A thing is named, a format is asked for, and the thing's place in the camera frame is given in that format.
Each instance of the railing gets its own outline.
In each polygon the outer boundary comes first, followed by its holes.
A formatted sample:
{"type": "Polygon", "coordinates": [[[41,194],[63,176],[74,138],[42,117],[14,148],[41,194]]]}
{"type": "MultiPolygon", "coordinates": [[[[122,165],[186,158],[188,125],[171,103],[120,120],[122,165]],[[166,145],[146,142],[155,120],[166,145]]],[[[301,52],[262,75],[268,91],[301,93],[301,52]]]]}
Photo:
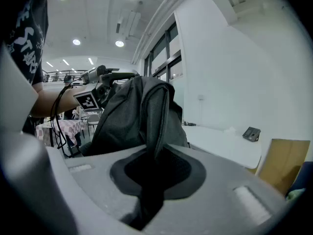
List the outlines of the railing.
{"type": "Polygon", "coordinates": [[[48,83],[48,82],[63,82],[64,78],[66,75],[71,75],[72,76],[72,80],[76,80],[78,79],[83,73],[85,73],[87,70],[63,70],[63,71],[56,71],[56,72],[45,72],[43,70],[43,74],[44,74],[44,82],[48,83]]]}

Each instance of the pink and white tablecloth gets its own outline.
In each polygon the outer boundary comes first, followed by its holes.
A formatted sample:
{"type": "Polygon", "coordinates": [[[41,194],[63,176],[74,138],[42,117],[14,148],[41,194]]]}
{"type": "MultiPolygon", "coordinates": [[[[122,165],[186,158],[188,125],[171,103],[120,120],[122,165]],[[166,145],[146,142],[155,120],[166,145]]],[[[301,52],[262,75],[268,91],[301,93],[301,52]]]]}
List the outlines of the pink and white tablecloth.
{"type": "MultiPolygon", "coordinates": [[[[54,120],[54,128],[56,131],[60,131],[56,120],[54,120]]],[[[84,124],[81,120],[59,120],[61,131],[64,135],[67,135],[69,139],[76,145],[75,135],[81,130],[84,130],[84,124]]],[[[46,122],[36,126],[36,134],[39,140],[42,140],[46,146],[51,146],[49,129],[51,122],[46,122]]],[[[52,132],[53,143],[56,143],[54,132],[52,132]]]]}

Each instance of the chair seat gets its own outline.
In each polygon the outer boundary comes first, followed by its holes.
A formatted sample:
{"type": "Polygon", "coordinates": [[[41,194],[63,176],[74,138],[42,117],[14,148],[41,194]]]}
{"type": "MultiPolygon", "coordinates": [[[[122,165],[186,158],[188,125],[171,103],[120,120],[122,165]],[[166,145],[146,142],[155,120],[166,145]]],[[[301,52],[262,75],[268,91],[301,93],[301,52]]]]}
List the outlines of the chair seat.
{"type": "Polygon", "coordinates": [[[99,122],[88,122],[88,125],[97,125],[99,122]]]}

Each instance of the black desk phone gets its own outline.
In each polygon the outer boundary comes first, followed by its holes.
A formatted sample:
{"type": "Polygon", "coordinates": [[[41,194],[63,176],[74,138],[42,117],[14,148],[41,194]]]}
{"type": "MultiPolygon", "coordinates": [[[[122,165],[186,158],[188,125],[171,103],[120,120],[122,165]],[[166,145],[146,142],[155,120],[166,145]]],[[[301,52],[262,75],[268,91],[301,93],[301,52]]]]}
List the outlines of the black desk phone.
{"type": "Polygon", "coordinates": [[[260,133],[260,129],[249,127],[243,134],[243,137],[251,142],[257,142],[259,140],[260,133]]]}

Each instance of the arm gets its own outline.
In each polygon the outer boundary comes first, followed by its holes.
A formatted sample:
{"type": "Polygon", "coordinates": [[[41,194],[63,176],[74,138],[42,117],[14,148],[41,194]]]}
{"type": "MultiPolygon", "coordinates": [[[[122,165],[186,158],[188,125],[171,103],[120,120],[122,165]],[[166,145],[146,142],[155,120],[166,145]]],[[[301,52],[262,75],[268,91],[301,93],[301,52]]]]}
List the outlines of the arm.
{"type": "MultiPolygon", "coordinates": [[[[33,85],[33,88],[38,93],[38,99],[34,104],[30,114],[35,118],[49,117],[51,107],[59,95],[59,92],[44,91],[44,83],[37,83],[33,85]]],[[[68,111],[77,107],[79,104],[73,97],[74,94],[81,92],[85,89],[85,86],[81,86],[74,89],[66,90],[59,103],[58,113],[68,111]]]]}

